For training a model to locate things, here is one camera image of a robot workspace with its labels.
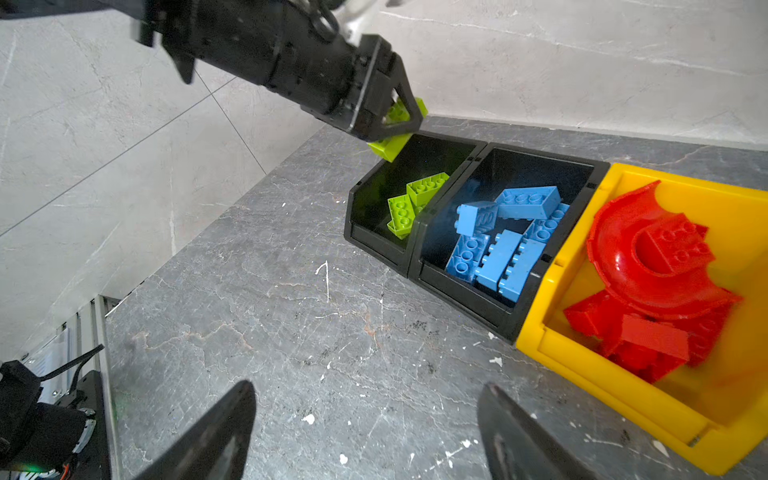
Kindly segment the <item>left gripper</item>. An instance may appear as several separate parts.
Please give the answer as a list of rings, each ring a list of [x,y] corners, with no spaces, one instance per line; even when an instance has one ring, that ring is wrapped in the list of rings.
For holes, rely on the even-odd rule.
[[[380,35],[363,35],[351,76],[330,107],[302,106],[315,118],[361,140],[377,142],[419,130],[424,115],[404,63]]]

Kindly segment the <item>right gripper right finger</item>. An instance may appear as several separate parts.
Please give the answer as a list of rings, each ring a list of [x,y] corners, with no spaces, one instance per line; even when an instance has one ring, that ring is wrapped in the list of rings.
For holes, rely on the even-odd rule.
[[[596,477],[495,383],[483,387],[477,420],[493,479]]]

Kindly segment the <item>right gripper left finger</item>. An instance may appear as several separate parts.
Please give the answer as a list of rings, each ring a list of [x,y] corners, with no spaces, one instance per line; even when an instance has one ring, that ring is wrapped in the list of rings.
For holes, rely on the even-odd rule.
[[[241,479],[257,412],[253,384],[237,382],[140,479]]]

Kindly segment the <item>green lego brick side-lying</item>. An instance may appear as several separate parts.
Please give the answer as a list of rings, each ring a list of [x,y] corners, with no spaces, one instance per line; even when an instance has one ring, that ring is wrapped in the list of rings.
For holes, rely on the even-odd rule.
[[[406,184],[406,192],[415,207],[424,208],[449,179],[449,175],[440,172]]]

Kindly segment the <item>green lego brick horizontal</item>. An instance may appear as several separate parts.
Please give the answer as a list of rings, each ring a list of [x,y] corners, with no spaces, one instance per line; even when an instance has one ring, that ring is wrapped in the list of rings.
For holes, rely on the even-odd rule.
[[[412,231],[416,216],[413,203],[407,194],[391,197],[387,203],[390,213],[387,228],[398,239],[405,239]]]

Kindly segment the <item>blue lego brick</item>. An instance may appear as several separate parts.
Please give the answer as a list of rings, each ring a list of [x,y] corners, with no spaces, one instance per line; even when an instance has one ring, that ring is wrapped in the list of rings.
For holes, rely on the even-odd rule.
[[[508,188],[495,199],[498,216],[513,220],[546,220],[561,203],[556,186]]]
[[[569,205],[560,203],[548,218],[533,220],[523,233],[523,238],[547,244],[568,209]]]
[[[492,201],[478,201],[457,207],[454,227],[458,234],[478,236],[492,231],[498,218],[499,205]]]
[[[522,240],[499,281],[498,292],[504,298],[513,302],[519,300],[527,278],[544,249],[545,244],[533,240]]]
[[[446,273],[467,283],[473,283],[476,278],[475,270],[485,255],[489,240],[488,234],[460,235],[445,266]]]
[[[504,230],[495,236],[489,245],[488,253],[482,257],[475,269],[475,280],[485,288],[496,291],[502,274],[517,252],[523,236]]]

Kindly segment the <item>red lego brick pile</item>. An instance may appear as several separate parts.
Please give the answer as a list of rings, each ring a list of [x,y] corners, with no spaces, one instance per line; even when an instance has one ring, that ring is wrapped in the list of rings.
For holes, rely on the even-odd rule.
[[[607,292],[631,310],[670,322],[741,302],[708,274],[715,260],[708,228],[663,208],[660,185],[625,193],[594,216],[587,255]]]

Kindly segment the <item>blue lego brick top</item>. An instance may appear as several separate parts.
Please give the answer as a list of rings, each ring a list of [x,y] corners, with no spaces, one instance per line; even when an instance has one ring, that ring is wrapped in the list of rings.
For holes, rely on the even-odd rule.
[[[561,203],[556,186],[508,188],[495,199],[498,216],[513,220],[546,220]]]

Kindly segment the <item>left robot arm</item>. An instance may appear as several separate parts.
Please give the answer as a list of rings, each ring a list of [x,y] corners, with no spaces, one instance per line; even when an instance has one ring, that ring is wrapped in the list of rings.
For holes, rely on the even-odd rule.
[[[198,60],[298,104],[367,142],[419,130],[400,56],[379,35],[345,39],[333,1],[4,1],[4,20],[113,9],[136,22],[137,42],[162,46],[185,83]]]

